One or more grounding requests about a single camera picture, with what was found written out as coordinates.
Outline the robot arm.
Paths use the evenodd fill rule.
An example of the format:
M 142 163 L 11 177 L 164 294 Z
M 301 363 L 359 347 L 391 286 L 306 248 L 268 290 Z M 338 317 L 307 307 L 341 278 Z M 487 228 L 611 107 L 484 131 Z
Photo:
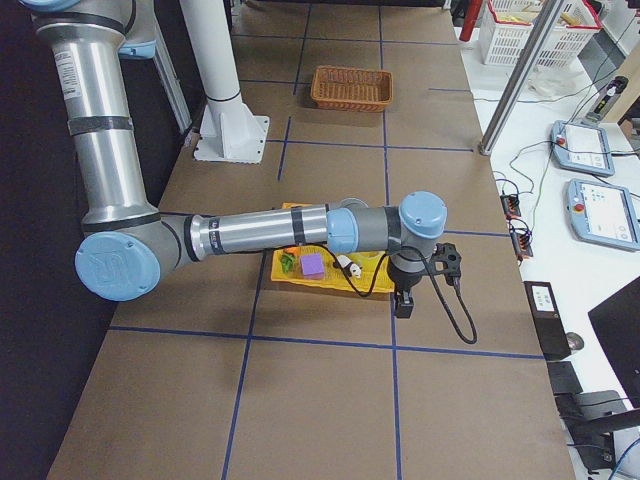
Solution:
M 75 268 L 85 287 L 123 302 L 174 270 L 213 255 L 321 246 L 334 256 L 381 252 L 395 313 L 410 316 L 411 290 L 445 270 L 447 209 L 418 191 L 396 207 L 357 199 L 229 216 L 163 214 L 146 196 L 119 57 L 156 39 L 149 1 L 31 1 L 37 36 L 51 48 L 88 197 Z

